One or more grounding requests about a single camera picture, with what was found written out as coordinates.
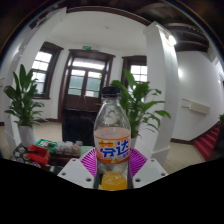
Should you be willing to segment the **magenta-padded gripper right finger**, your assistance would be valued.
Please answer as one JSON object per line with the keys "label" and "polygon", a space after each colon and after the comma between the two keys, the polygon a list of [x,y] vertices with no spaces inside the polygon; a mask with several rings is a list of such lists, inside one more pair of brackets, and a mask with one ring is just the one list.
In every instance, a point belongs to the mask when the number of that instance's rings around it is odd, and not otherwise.
{"label": "magenta-padded gripper right finger", "polygon": [[128,171],[129,189],[144,187],[167,175],[168,173],[156,159],[147,159],[138,150],[131,148]]}

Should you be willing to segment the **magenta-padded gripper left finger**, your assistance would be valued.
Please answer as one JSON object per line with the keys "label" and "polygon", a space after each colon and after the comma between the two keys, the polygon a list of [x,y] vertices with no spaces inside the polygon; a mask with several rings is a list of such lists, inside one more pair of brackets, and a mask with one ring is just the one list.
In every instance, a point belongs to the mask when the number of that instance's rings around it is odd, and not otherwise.
{"label": "magenta-padded gripper left finger", "polygon": [[97,175],[97,158],[92,148],[79,159],[71,158],[58,176],[78,186],[93,189]]}

